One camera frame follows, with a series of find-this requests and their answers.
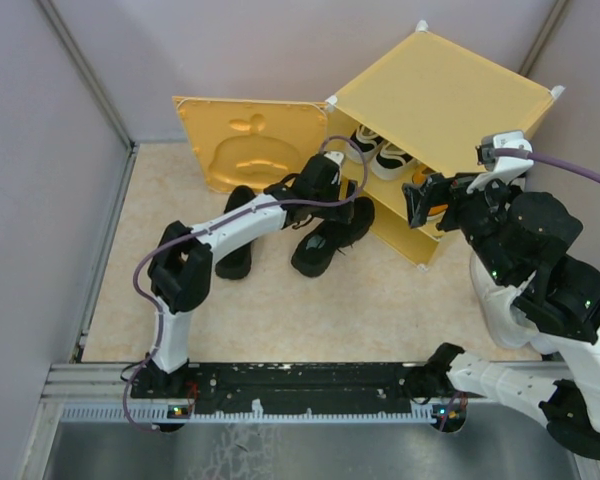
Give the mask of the orange canvas sneaker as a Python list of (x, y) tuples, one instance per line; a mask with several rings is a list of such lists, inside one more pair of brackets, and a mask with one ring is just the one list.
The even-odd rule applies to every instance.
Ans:
[(435, 174), (435, 171), (427, 167), (426, 165), (419, 165), (413, 172), (411, 177), (411, 183), (414, 185), (422, 185), (426, 182), (426, 180)]
[(431, 223), (434, 221), (439, 221), (444, 216), (447, 209), (448, 209), (447, 204), (436, 205), (436, 206), (431, 207), (427, 211), (426, 222)]

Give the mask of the black white sneaker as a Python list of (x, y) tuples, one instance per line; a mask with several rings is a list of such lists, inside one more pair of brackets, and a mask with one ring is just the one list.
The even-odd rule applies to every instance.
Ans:
[(389, 142), (384, 142), (371, 159), (371, 171), (384, 181), (399, 178), (408, 167), (416, 164), (412, 155)]
[(366, 163), (381, 147), (385, 139), (367, 126), (360, 124), (345, 145), (346, 157), (354, 163)]

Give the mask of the black chunky shoe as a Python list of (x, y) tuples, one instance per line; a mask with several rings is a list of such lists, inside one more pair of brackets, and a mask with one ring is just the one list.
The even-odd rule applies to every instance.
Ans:
[[(224, 208), (224, 214), (240, 209), (256, 197), (247, 185), (239, 185), (230, 193)], [(224, 280), (241, 280), (247, 277), (252, 267), (252, 241), (246, 242), (244, 235), (232, 235), (235, 249), (228, 252), (215, 263), (215, 274)]]
[(369, 232), (375, 220), (373, 201), (359, 197), (353, 207), (348, 224), (323, 221), (300, 241), (291, 257), (291, 266), (296, 271), (309, 278), (321, 276), (337, 252), (351, 247)]

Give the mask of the yellow cabinet door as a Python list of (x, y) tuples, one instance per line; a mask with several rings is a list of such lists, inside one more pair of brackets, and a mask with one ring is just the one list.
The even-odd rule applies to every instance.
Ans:
[(207, 186), (256, 191), (304, 167), (327, 134), (321, 102), (174, 96), (173, 106)]

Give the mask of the yellow shoe cabinet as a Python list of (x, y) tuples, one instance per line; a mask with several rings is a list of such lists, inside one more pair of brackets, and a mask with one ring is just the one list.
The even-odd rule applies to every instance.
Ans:
[(329, 100), (328, 131), (359, 125), (451, 177), (483, 172), (476, 146), (493, 134), (531, 138), (563, 89), (547, 88), (427, 31), (417, 30)]

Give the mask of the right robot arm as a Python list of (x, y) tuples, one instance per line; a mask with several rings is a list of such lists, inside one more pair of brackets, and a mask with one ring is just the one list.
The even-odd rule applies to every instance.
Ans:
[(434, 174), (402, 192), (411, 226), (442, 207), (439, 229), (460, 231), (471, 246), (471, 279), (494, 341), (558, 354), (570, 372), (524, 375), (445, 343), (426, 363), (428, 387), (494, 400), (572, 453), (600, 461), (600, 272), (569, 254), (582, 223), (553, 195), (500, 179), (474, 187), (468, 174)]

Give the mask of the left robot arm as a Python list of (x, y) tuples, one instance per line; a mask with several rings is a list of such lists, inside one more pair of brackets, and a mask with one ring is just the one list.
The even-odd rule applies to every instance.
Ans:
[(262, 236), (309, 217), (347, 222), (359, 193), (349, 184), (340, 195), (345, 156), (339, 151), (312, 156), (302, 171), (266, 187), (245, 204), (207, 222), (179, 221), (164, 231), (159, 246), (135, 268), (132, 284), (147, 273), (150, 289), (136, 292), (156, 310), (154, 340), (129, 380), (134, 397), (174, 397), (188, 384), (187, 338), (193, 312), (206, 300), (216, 264)]

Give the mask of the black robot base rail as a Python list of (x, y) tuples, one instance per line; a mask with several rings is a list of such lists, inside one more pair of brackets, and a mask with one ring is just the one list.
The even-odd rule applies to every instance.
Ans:
[(200, 363), (167, 374), (154, 364), (131, 380), (134, 400), (169, 400), (171, 420), (265, 422), (419, 420), (440, 426), (447, 402), (464, 420), (472, 394), (457, 394), (424, 365), (402, 363)]

